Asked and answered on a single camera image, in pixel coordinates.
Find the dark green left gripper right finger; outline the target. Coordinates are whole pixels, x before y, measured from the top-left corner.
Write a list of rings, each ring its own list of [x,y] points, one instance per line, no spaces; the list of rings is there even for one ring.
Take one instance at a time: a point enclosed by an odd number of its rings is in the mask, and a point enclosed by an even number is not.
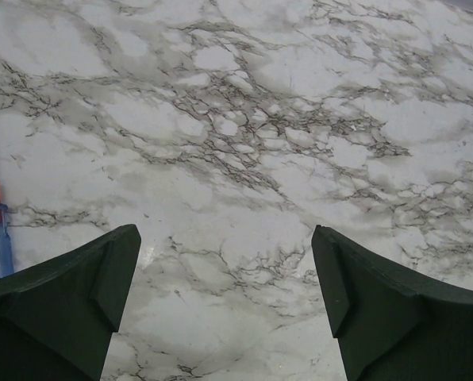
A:
[[[329,227],[317,226],[311,245],[348,380],[473,380],[473,291]]]

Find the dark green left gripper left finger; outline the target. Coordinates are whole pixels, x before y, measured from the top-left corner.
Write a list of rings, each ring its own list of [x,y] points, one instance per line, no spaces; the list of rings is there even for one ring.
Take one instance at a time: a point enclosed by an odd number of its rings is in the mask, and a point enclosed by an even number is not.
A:
[[[99,380],[140,243],[123,225],[0,279],[0,380]]]

